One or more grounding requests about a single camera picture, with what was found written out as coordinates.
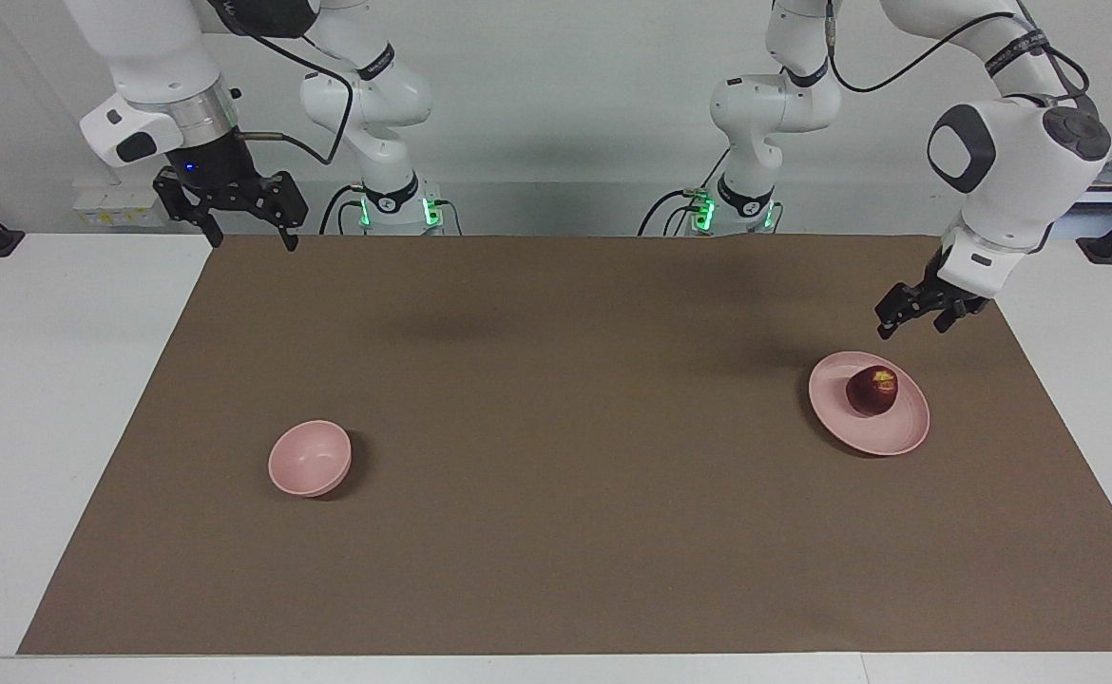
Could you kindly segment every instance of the white robotic arm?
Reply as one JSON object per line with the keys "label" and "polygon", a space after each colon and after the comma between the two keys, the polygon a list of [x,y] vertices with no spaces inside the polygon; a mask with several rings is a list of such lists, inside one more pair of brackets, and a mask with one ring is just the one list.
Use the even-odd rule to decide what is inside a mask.
{"label": "white robotic arm", "polygon": [[[924,281],[895,285],[876,308],[883,338],[933,311],[940,311],[935,328],[945,333],[982,310],[1021,259],[1042,247],[1050,227],[1104,168],[1112,141],[1094,108],[1059,105],[1076,96],[1056,72],[1046,36],[1016,0],[882,0],[882,9],[900,29],[933,39],[976,17],[1012,14],[951,39],[983,61],[1003,97],[959,105],[937,121],[930,163],[965,201]],[[965,149],[964,168],[947,168],[943,159],[947,147],[937,143],[951,136]]]}
{"label": "white robotic arm", "polygon": [[[355,82],[344,138],[357,153],[365,229],[378,235],[420,235],[440,220],[434,211],[437,186],[413,167],[408,147],[391,128],[428,120],[434,96],[423,78],[396,59],[369,0],[322,0],[316,24],[308,31],[316,47],[346,65],[341,73]],[[309,75],[301,86],[308,116],[337,133],[348,91],[326,75]]]}
{"label": "white robotic arm", "polygon": [[[766,44],[783,71],[717,87],[713,121],[729,137],[729,165],[713,191],[713,234],[753,231],[764,209],[770,211],[782,153],[766,136],[822,129],[838,113],[833,66],[840,3],[774,0]],[[882,337],[931,311],[942,311],[935,325],[944,333],[960,317],[979,313],[1017,261],[1042,245],[1052,222],[1103,168],[1111,140],[1094,108],[1059,106],[1078,97],[1062,81],[1045,34],[1017,0],[881,4],[907,33],[947,39],[976,56],[1001,95],[949,109],[933,129],[932,168],[965,194],[965,202],[924,282],[898,284],[877,306]],[[964,149],[957,168],[947,163],[951,140]]]}
{"label": "white robotic arm", "polygon": [[[157,175],[156,191],[175,220],[199,226],[214,247],[222,232],[210,211],[220,209],[271,222],[294,250],[298,238],[290,229],[304,224],[307,202],[288,172],[257,172],[190,3],[64,1],[83,38],[108,62],[117,87],[117,95],[82,118],[82,135],[92,150],[112,166],[166,153],[170,167]],[[308,24],[316,9],[308,0],[278,0],[278,8],[282,17]]]}
{"label": "white robotic arm", "polygon": [[826,1],[775,0],[766,47],[778,75],[743,75],[716,87],[712,118],[729,138],[725,172],[712,190],[716,205],[701,232],[753,231],[768,216],[783,165],[772,133],[821,130],[838,116],[842,95],[826,62]]}

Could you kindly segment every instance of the black strap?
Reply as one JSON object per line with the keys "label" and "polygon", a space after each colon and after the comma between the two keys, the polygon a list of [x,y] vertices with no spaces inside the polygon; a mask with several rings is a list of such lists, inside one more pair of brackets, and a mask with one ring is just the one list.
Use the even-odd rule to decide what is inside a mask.
{"label": "black strap", "polygon": [[394,192],[375,192],[369,188],[366,189],[366,198],[374,202],[378,207],[378,211],[385,214],[396,214],[404,208],[404,205],[408,202],[409,199],[416,197],[417,191],[421,189],[421,179],[416,177],[416,172],[413,174],[413,180],[408,182],[407,186],[400,187],[399,190]]}
{"label": "black strap", "polygon": [[768,206],[775,189],[766,195],[757,196],[757,198],[747,198],[746,195],[731,189],[729,184],[725,182],[725,177],[722,175],[721,180],[716,182],[716,194],[721,195],[721,199],[724,199],[726,205],[734,207],[737,216],[753,219],[757,218],[763,212],[763,208]]}
{"label": "black strap", "polygon": [[788,75],[788,81],[797,88],[808,88],[817,81],[822,81],[822,78],[826,77],[827,69],[830,69],[828,62],[822,62],[822,67],[812,75],[795,75],[788,67],[785,67],[785,73]]}
{"label": "black strap", "polygon": [[383,48],[381,56],[375,57],[375,61],[357,70],[357,78],[360,78],[361,81],[374,81],[379,75],[386,72],[387,67],[391,66],[395,60],[396,48],[391,48],[391,43],[388,42],[387,48]]}
{"label": "black strap", "polygon": [[1013,42],[1009,42],[1003,50],[1000,50],[994,57],[986,61],[986,75],[995,77],[1004,67],[1012,65],[1017,57],[1024,56],[1025,52],[1037,52],[1042,53],[1050,47],[1050,40],[1046,38],[1045,31],[1032,30],[1030,33],[1021,36]]}

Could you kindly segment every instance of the red apple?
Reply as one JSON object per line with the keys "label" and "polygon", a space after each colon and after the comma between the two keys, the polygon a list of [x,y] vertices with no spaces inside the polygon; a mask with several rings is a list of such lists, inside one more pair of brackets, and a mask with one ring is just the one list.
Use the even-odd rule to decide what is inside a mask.
{"label": "red apple", "polygon": [[894,407],[898,398],[898,376],[886,367],[864,368],[847,381],[847,402],[865,416],[876,416]]}

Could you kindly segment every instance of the power outlet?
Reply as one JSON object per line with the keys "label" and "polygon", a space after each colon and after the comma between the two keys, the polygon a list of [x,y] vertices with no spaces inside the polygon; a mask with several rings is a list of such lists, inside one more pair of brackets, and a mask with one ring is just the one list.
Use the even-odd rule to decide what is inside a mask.
{"label": "power outlet", "polygon": [[83,187],[75,212],[90,228],[165,228],[168,214],[149,187]]}

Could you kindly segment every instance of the pink bowl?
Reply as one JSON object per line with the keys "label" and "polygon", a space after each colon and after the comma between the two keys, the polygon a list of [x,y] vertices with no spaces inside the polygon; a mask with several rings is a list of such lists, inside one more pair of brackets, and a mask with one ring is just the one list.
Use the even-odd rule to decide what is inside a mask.
{"label": "pink bowl", "polygon": [[[874,365],[883,365],[898,374],[898,398],[890,412],[865,416],[847,402],[847,380]],[[912,453],[924,443],[932,427],[932,412],[924,390],[903,368],[864,351],[840,351],[822,359],[808,377],[808,403],[822,425],[844,445],[873,456]]]}
{"label": "pink bowl", "polygon": [[282,434],[269,453],[269,479],[299,497],[320,497],[349,473],[353,445],[338,424],[310,420]]}

